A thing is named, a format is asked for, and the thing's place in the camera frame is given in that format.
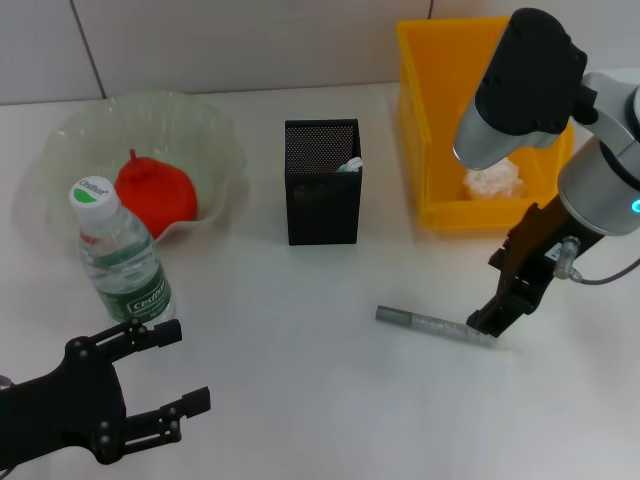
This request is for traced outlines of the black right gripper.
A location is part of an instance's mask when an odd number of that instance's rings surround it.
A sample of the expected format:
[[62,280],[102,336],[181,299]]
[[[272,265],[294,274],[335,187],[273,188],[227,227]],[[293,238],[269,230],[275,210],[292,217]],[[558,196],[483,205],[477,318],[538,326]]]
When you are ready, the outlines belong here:
[[569,236],[579,240],[578,255],[603,238],[578,222],[559,196],[544,208],[532,204],[489,260],[500,271],[495,295],[466,325],[497,338],[521,316],[533,313],[553,279],[556,261],[548,253]]

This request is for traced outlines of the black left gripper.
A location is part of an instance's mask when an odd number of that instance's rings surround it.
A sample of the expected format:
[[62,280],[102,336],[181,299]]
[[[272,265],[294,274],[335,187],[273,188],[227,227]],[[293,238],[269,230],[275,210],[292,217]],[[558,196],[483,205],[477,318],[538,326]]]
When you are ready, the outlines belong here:
[[211,409],[209,388],[126,418],[122,389],[107,356],[128,356],[181,340],[177,319],[152,327],[133,320],[92,339],[70,340],[53,371],[1,392],[1,463],[20,465],[67,447],[81,447],[108,465],[122,458],[124,448],[151,449],[179,442],[181,419]]

